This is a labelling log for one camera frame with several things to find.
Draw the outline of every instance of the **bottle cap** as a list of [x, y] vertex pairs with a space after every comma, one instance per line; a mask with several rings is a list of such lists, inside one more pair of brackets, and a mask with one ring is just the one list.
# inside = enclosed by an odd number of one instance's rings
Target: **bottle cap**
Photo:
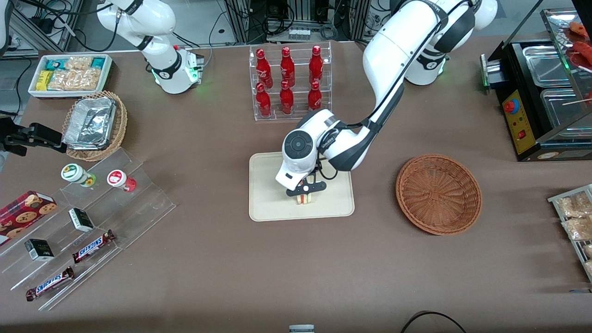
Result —
[[80, 165], [70, 163], [62, 169], [62, 179], [66, 181], [79, 181], [83, 176], [83, 169]]
[[127, 175], [122, 170], [113, 170], [109, 172], [107, 176], [107, 182], [113, 187], [119, 187], [125, 184], [127, 181]]

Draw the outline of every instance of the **yellow control panel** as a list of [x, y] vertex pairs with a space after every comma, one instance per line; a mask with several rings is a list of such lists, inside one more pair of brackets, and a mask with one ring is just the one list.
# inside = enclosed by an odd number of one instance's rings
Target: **yellow control panel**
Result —
[[512, 135], [512, 141], [516, 152], [521, 154], [535, 145], [536, 140], [532, 134], [530, 123], [522, 106], [522, 99], [518, 90], [512, 93], [501, 105], [508, 121], [508, 127]]

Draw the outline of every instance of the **round wicker basket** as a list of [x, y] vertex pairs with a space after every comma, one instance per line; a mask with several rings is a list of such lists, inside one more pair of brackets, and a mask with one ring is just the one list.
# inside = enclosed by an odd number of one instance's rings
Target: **round wicker basket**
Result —
[[444, 155], [408, 161], [397, 176], [395, 193], [407, 218], [434, 235], [465, 232], [481, 214], [481, 189], [475, 177]]
[[[126, 126], [127, 126], [127, 110], [126, 106], [123, 105], [121, 99], [109, 91], [101, 91], [96, 94], [91, 94], [88, 96], [84, 96], [84, 99], [91, 99], [91, 98], [100, 98], [100, 97], [109, 97], [112, 98], [117, 102], [117, 110], [115, 111], [115, 119], [113, 120], [113, 129], [111, 131], [111, 143], [109, 147], [102, 151], [75, 151], [74, 149], [68, 148], [66, 154], [72, 158], [82, 159], [87, 162], [96, 162], [100, 161], [107, 156], [111, 155], [113, 152], [117, 150], [121, 146], [121, 142], [123, 141], [123, 137], [126, 134]], [[68, 128], [68, 124], [70, 123], [70, 117], [72, 116], [72, 111], [74, 110], [74, 105], [70, 108], [68, 115], [66, 116], [66, 120], [64, 121], [64, 125], [62, 126], [62, 135], [66, 133], [66, 129]]]

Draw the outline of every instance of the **red cookie box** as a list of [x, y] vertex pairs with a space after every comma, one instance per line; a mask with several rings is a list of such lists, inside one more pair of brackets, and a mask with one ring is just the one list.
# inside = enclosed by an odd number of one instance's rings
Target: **red cookie box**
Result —
[[57, 207], [48, 196], [28, 191], [0, 209], [0, 246]]

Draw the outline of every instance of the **brown table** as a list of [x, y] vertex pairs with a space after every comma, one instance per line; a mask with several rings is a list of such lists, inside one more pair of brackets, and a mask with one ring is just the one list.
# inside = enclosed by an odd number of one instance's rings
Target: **brown table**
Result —
[[[248, 48], [216, 49], [204, 83], [182, 95], [156, 86], [140, 53], [112, 53], [123, 146], [178, 207], [50, 312], [0, 280], [4, 332], [397, 332], [424, 309], [469, 332], [590, 332], [592, 295], [568, 293], [589, 285], [546, 198], [590, 183], [591, 164], [516, 162], [495, 96], [478, 90], [478, 57], [500, 39], [470, 40], [429, 87], [406, 84], [352, 172], [353, 215], [266, 223], [249, 219], [248, 161], [279, 151], [294, 124], [253, 120]], [[357, 122], [374, 106], [362, 51], [333, 43], [333, 54], [333, 110]], [[31, 98], [23, 122], [59, 129], [71, 103]], [[462, 235], [428, 235], [398, 208], [397, 172], [424, 153], [461, 161], [481, 185], [481, 217]], [[0, 204], [53, 193], [68, 162], [44, 148], [11, 156]], [[408, 332], [446, 329], [424, 317]]]

